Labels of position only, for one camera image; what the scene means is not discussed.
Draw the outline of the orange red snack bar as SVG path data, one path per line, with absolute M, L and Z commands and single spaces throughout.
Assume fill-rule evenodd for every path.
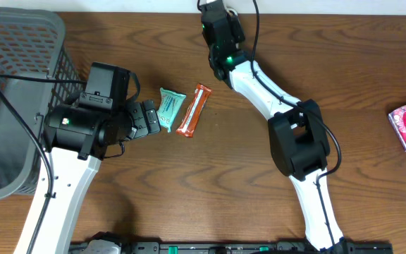
M 192 138 L 195 132 L 197 123 L 199 121 L 200 114 L 206 104 L 208 97 L 212 94 L 212 89 L 202 85 L 197 84 L 195 89 L 195 96 L 187 108 L 186 114 L 176 130 L 178 135 L 185 136 L 187 138 Z

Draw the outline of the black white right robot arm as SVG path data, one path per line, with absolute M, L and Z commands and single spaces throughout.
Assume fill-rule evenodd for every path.
M 224 1 L 197 3 L 202 34 L 215 77 L 245 97 L 266 119 L 271 157 L 287 176 L 302 209 L 305 236 L 317 251 L 333 253 L 343 240 L 328 192 L 327 177 L 342 161 L 340 145 L 324 123 L 319 105 L 282 90 L 240 48 L 245 34 L 238 14 Z

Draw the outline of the teal wet wipes packet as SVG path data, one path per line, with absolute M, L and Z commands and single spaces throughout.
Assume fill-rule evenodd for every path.
M 173 122 L 180 111 L 186 95 L 160 88 L 161 104 L 157 111 L 159 123 L 170 133 Z

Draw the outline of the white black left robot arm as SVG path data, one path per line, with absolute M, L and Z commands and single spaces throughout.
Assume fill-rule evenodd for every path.
M 86 192 L 112 145 L 160 132 L 151 100 L 128 96 L 135 73 L 94 62 L 85 90 L 52 109 L 43 124 L 42 165 L 16 253 L 67 253 Z

